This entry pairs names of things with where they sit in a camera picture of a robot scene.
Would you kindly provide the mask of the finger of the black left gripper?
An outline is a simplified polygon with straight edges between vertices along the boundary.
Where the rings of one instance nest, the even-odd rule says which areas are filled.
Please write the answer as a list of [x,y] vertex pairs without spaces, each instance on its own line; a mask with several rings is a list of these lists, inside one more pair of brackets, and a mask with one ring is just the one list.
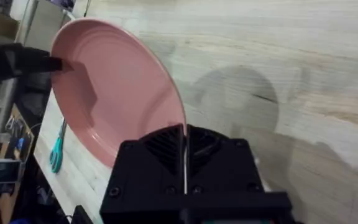
[[52,57],[48,52],[26,52],[19,58],[19,71],[25,74],[73,70],[70,62]]

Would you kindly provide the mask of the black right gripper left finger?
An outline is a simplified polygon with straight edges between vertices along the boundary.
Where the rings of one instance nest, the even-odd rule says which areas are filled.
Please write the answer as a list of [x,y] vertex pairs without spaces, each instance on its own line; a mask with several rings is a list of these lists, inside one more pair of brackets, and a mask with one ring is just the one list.
[[102,215],[178,215],[184,194],[182,124],[121,143]]

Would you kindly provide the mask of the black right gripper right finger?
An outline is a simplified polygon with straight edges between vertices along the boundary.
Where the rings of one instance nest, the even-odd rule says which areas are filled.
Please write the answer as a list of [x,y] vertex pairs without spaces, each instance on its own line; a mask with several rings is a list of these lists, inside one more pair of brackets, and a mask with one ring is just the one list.
[[264,191],[246,139],[189,124],[186,140],[188,194]]

